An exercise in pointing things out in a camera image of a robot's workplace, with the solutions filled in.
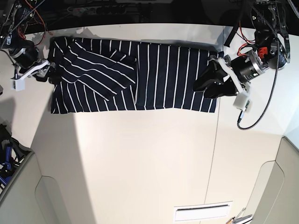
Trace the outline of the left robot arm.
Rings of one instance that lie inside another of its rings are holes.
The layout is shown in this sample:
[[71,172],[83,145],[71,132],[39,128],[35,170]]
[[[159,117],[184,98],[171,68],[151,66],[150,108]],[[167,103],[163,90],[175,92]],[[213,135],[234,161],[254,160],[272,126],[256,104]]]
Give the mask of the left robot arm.
[[252,79],[267,69],[280,70],[290,62],[289,35],[286,30],[284,3],[281,0],[256,0],[243,4],[251,7],[254,40],[247,40],[237,58],[209,56],[208,66],[193,84],[194,92],[205,98],[236,96],[249,91]]

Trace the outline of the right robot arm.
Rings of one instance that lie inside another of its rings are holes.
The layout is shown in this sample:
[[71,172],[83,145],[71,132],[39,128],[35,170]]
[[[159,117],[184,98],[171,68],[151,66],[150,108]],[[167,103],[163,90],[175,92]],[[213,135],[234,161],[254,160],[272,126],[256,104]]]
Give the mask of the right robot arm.
[[[45,38],[47,27],[37,9],[43,0],[8,0],[0,14],[0,51],[5,53],[14,66],[13,81],[34,77],[38,82],[47,82],[55,64],[39,56],[38,45]],[[43,26],[43,35],[38,43],[28,40],[25,31],[31,20]]]

